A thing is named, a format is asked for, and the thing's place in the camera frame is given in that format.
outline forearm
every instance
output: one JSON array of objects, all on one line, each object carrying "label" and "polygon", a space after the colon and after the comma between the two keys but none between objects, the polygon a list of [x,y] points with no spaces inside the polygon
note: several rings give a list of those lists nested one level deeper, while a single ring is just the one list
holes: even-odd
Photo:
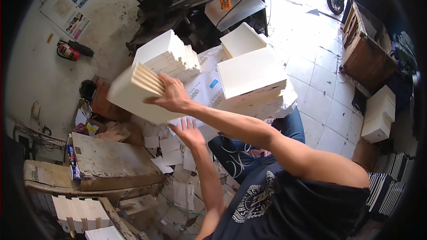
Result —
[{"label": "forearm", "polygon": [[201,196],[207,210],[217,209],[220,214],[225,210],[222,186],[206,147],[190,148],[197,172],[199,173]]},{"label": "forearm", "polygon": [[277,133],[277,130],[262,120],[212,109],[195,102],[187,106],[185,114],[203,121],[234,139],[266,150],[269,149],[270,138]]}]

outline yellow sticker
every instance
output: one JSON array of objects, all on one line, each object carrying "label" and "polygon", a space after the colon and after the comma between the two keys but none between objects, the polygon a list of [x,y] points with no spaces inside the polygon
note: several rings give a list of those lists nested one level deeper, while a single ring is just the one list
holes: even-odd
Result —
[{"label": "yellow sticker", "polygon": [[50,34],[49,35],[49,38],[47,39],[47,41],[46,41],[46,44],[49,44],[50,43],[50,41],[52,40],[52,37],[53,37],[53,34]]}]

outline electrical cable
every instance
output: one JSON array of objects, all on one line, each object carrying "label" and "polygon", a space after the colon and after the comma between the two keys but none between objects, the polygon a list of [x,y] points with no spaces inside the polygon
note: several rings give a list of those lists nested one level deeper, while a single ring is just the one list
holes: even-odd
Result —
[{"label": "electrical cable", "polygon": [[237,5],[238,4],[240,4],[240,2],[242,2],[243,0],[240,0],[237,4],[235,4],[235,6],[232,8],[232,9],[230,9],[221,19],[220,19],[220,21],[218,21],[218,23],[216,24],[216,28],[218,28],[218,25],[220,24],[220,22],[225,18],[225,17],[227,17],[227,15],[230,13],[230,11],[232,11],[235,7],[237,7]]},{"label": "electrical cable", "polygon": [[271,20],[271,0],[270,0],[270,16],[268,17],[268,23],[267,23],[267,26],[269,26],[270,25],[270,20]]}]

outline blue jeans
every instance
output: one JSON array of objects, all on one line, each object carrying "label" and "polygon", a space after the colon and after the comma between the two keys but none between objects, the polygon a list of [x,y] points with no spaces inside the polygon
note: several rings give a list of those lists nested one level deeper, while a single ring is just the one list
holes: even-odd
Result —
[{"label": "blue jeans", "polygon": [[[298,108],[285,118],[275,119],[272,126],[280,130],[284,136],[305,144],[304,128]],[[215,137],[208,142],[208,146],[221,165],[239,184],[242,184],[248,174],[259,166],[276,162],[273,154],[265,158],[254,157],[248,151],[257,147],[223,136]]]}]

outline fire extinguisher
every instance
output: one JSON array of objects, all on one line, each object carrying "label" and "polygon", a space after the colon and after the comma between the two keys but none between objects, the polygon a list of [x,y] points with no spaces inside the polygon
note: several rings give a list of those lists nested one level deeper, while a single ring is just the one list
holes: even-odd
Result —
[{"label": "fire extinguisher", "polygon": [[84,56],[93,56],[92,49],[88,48],[85,45],[80,45],[75,41],[69,40],[68,42],[59,39],[58,48],[56,49],[56,53],[58,56],[65,58],[71,61],[77,61],[80,57],[80,54]]}]

